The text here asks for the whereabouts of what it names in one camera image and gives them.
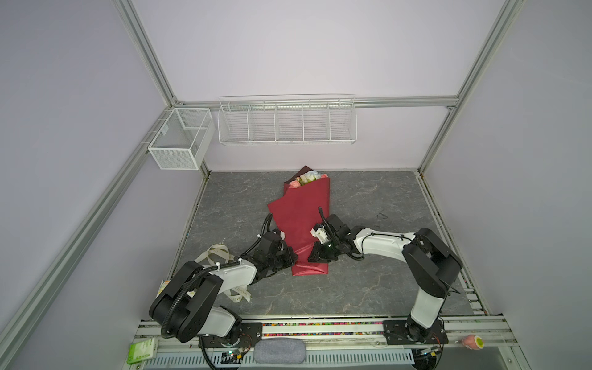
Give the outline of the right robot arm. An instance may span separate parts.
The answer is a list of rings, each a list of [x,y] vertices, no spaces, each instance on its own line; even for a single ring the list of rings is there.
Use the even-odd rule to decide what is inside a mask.
[[[405,262],[419,287],[413,308],[406,319],[383,322],[388,345],[445,345],[449,342],[440,317],[453,284],[463,269],[460,258],[436,233],[422,228],[415,233],[349,228],[339,217],[323,217],[311,229],[315,242],[308,261],[328,263],[346,255],[360,261],[378,255]]]

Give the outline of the cream ribbon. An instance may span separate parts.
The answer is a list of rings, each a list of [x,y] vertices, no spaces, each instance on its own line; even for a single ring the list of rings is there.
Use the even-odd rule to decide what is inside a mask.
[[[215,244],[209,246],[205,252],[198,255],[194,259],[194,262],[203,264],[203,266],[211,266],[218,263],[221,264],[222,262],[228,263],[231,260],[234,260],[234,255],[229,252],[228,247],[226,245]],[[242,300],[245,300],[247,303],[251,302],[251,293],[248,291],[246,285],[225,290],[223,293],[234,303],[239,303]]]

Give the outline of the red wrapping paper sheet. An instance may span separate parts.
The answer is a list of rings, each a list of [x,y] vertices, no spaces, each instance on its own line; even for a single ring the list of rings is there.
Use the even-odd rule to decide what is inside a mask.
[[[310,263],[308,257],[315,242],[310,231],[316,224],[322,223],[319,208],[322,208],[325,216],[330,213],[331,180],[330,178],[320,179],[295,189],[288,186],[290,182],[298,180],[300,175],[308,171],[312,169],[304,166],[285,181],[284,195],[268,204],[268,210],[274,222],[285,234],[288,246],[293,248],[298,256],[298,261],[291,268],[294,276],[328,274],[328,264]]]

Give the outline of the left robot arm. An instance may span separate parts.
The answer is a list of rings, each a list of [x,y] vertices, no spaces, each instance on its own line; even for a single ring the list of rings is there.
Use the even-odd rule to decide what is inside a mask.
[[[216,307],[217,297],[227,291],[243,291],[297,261],[297,254],[278,229],[264,231],[239,256],[224,257],[209,265],[185,263],[158,294],[149,315],[160,324],[164,339],[186,343],[212,337],[238,343],[245,333],[241,330],[242,318],[228,308]]]

